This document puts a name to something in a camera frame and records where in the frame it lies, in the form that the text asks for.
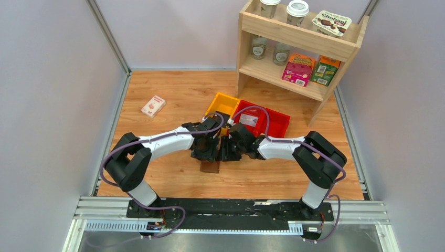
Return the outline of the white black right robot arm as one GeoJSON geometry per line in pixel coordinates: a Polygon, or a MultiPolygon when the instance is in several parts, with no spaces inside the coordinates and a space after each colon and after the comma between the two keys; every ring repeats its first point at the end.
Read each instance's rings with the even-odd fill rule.
{"type": "Polygon", "coordinates": [[[310,182],[300,198],[301,213],[315,215],[335,183],[346,176],[347,158],[337,147],[316,131],[299,138],[274,138],[253,135],[242,123],[221,138],[217,160],[239,161],[281,159],[296,161],[310,182]]]}

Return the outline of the brown leather card holder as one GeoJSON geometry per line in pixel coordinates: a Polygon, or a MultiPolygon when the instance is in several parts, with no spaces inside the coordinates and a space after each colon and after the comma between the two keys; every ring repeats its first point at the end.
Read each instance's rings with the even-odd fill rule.
{"type": "Polygon", "coordinates": [[[210,162],[210,161],[201,161],[200,163],[200,171],[203,173],[219,173],[220,162],[210,162]]]}

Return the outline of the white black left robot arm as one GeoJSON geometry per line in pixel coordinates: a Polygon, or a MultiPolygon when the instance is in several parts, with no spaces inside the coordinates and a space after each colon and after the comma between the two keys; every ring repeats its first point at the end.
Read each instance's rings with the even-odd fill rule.
{"type": "Polygon", "coordinates": [[[107,171],[113,179],[111,185],[128,193],[138,204],[150,206],[158,199],[144,179],[150,162],[182,150],[190,150],[191,157],[199,161],[213,162],[224,125],[224,117],[212,112],[203,122],[184,123],[158,135],[136,137],[127,133],[102,161],[100,175],[107,171]]]}

